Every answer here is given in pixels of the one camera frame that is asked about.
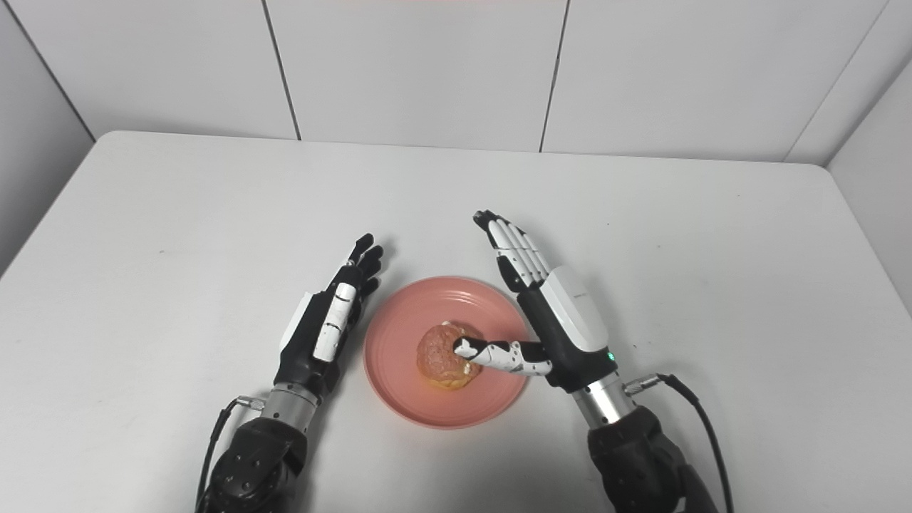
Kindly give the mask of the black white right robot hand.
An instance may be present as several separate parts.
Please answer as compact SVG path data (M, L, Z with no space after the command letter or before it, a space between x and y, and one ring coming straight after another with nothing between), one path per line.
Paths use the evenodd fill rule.
M480 210L473 221L485 232L502 280L538 339L462 336L452 342L453 353L492 369L544 376L567 393L615 373L606 324L582 280L567 266L549 266L527 232L501 215Z

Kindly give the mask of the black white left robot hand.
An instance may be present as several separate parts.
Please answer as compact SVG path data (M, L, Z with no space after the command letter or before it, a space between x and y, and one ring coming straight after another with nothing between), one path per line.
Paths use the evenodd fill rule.
M378 289L384 254L373 234L356 240L325 289L306 293L282 336L274 385L321 405L340 379L340 358L367 298Z

